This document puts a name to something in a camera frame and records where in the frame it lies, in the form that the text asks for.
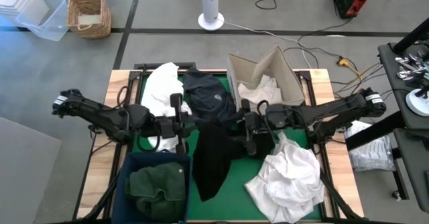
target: gray floor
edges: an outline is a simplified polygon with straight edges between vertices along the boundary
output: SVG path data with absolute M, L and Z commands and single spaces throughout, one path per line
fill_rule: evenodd
M 2 222 L 31 223 L 43 198 L 61 141 L 2 117 L 0 136 Z
M 124 28 L 133 0 L 107 0 L 113 14 L 113 27 Z M 220 0 L 225 20 L 259 30 L 319 30 L 344 22 L 335 16 L 332 0 L 277 0 L 276 10 L 254 6 L 256 0 Z M 429 0 L 368 0 L 359 16 L 334 29 L 353 32 L 408 32 L 426 19 Z M 200 0 L 139 0 L 133 28 L 198 29 Z M 6 21 L 0 19 L 0 26 Z M 224 25 L 223 29 L 236 29 Z M 0 32 L 0 116 L 16 121 L 62 140 L 63 144 L 52 171 L 37 223 L 70 219 L 76 204 L 82 175 L 90 149 L 87 123 L 50 114 L 59 91 L 78 88 L 85 97 L 102 101 L 122 34 L 97 41 L 82 40 L 67 33 L 59 42 L 37 38 L 31 32 Z M 285 36 L 298 39 L 296 36 Z M 377 46 L 398 38 L 306 37 L 308 47 L 322 47 L 351 58 L 360 71 L 378 62 Z M 271 36 L 213 34 L 131 34 L 121 69 L 136 63 L 188 62 L 199 68 L 225 68 L 229 52 L 259 60 L 268 50 L 296 47 L 296 44 Z M 327 68 L 331 80 L 347 81 L 355 74 L 336 66 L 336 58 L 314 52 L 321 68 Z M 314 59 L 306 55 L 316 67 Z M 299 50 L 286 52 L 294 68 L 307 68 Z M 390 89 L 385 76 L 365 83 L 383 93 Z M 339 90 L 340 85 L 333 85 Z M 397 110 L 393 96 L 386 101 L 386 115 Z M 365 216 L 377 221 L 427 223 L 429 216 L 411 200 L 395 202 L 393 176 L 386 172 L 357 173 L 357 185 Z
M 332 0 L 277 0 L 276 10 L 258 9 L 256 1 L 219 0 L 219 11 L 227 22 L 259 30 L 319 30 L 344 22 L 335 15 Z M 429 0 L 368 0 L 359 17 L 335 30 L 408 32 L 426 19 L 427 3 Z M 195 29 L 201 13 L 200 0 L 140 0 L 133 27 Z

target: green cloth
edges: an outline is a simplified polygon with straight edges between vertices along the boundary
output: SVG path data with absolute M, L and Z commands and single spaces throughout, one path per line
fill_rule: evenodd
M 125 194 L 135 199 L 137 209 L 156 221 L 179 221 L 186 208 L 183 167 L 160 164 L 131 173 L 125 180 Z

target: wooden board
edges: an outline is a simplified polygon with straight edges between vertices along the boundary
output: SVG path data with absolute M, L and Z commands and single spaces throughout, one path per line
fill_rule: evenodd
M 332 86 L 330 85 L 328 71 L 326 69 L 309 70 L 312 77 L 312 86 L 317 104 L 327 103 L 334 100 Z M 128 83 L 130 70 L 113 70 L 109 81 L 109 88 L 105 98 L 105 105 L 114 107 L 117 104 L 117 93 L 122 86 Z M 136 89 L 132 89 L 131 103 L 134 103 Z M 309 104 L 308 91 L 304 90 L 306 102 Z M 343 135 L 337 134 L 335 140 L 344 141 Z M 94 149 L 108 142 L 105 135 L 98 135 L 95 139 Z M 356 212 L 363 216 L 363 210 L 359 193 L 357 192 L 355 177 L 351 168 L 347 147 L 344 144 L 329 142 L 326 145 L 330 171 L 335 188 L 339 191 L 346 203 Z M 80 199 L 77 218 L 84 217 L 92 207 L 101 198 L 109 183 L 111 173 L 113 154 L 115 152 L 115 144 L 106 146 L 97 151 L 90 159 L 88 172 L 84 179 L 84 188 Z M 124 156 L 125 148 L 122 149 L 121 155 Z M 330 199 L 325 191 L 325 209 L 326 214 L 332 217 L 332 209 L 330 207 Z

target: black cloth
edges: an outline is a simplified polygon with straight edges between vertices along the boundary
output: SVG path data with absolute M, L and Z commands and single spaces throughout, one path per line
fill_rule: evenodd
M 228 137 L 213 123 L 197 124 L 200 135 L 194 151 L 192 176 L 202 201 L 213 198 L 227 178 L 231 161 L 245 155 L 243 143 Z
M 218 119 L 225 129 L 237 120 L 234 100 L 219 79 L 212 74 L 189 69 L 183 76 L 183 89 L 189 93 L 189 107 L 198 118 Z

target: blue bin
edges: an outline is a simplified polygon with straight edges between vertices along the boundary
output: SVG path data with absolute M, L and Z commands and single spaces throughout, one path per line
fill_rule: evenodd
M 172 153 L 132 153 L 127 154 L 122 169 L 119 173 L 118 184 L 115 192 L 115 200 L 113 202 L 112 223 L 160 223 L 149 217 L 146 217 L 137 210 L 135 200 L 130 199 L 125 194 L 125 179 L 129 178 L 132 172 L 136 172 L 141 168 L 154 167 L 160 164 L 177 162 L 181 164 L 185 170 L 185 186 L 186 186 L 186 209 L 183 213 L 181 222 L 186 222 L 188 219 L 189 195 L 190 195 L 190 178 L 192 170 L 192 159 L 185 155 Z

